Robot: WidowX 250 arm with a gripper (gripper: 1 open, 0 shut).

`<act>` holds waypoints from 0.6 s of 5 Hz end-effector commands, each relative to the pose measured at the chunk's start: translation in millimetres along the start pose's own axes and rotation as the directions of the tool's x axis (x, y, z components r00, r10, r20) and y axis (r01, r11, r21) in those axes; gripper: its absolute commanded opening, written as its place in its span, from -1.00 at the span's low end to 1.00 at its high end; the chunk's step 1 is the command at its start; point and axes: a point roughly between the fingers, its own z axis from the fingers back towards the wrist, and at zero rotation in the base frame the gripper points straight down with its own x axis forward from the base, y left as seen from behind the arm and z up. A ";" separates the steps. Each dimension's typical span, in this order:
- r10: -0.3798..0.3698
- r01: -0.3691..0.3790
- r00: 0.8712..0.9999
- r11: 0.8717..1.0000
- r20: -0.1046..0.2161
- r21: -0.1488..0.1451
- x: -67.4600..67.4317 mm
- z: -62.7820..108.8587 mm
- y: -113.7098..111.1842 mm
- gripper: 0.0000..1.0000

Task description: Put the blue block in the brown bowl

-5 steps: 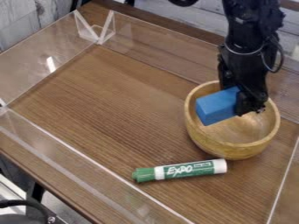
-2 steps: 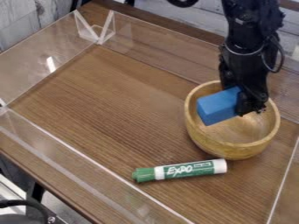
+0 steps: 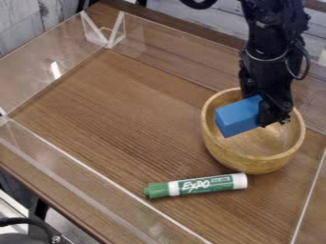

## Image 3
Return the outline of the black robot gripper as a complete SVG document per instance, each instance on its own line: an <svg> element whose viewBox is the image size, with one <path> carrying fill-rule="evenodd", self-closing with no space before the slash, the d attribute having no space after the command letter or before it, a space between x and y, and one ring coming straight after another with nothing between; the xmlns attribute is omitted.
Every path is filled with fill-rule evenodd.
<svg viewBox="0 0 326 244"><path fill-rule="evenodd" d="M294 44L285 54L272 60L258 59L241 51L240 85L242 97L262 96L258 103L258 125L268 127L290 120L293 111L292 82L304 80L312 67L312 58L302 44Z"/></svg>

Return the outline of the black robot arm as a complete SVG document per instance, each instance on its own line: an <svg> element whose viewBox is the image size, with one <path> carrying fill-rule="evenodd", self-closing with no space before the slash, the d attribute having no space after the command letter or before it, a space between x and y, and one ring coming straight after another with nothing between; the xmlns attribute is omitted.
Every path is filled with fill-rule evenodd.
<svg viewBox="0 0 326 244"><path fill-rule="evenodd" d="M290 119L294 108L292 83L306 78L312 56L304 32L310 15L305 0L238 0L249 27L246 46L240 51L242 95L262 97L258 125L266 127Z"/></svg>

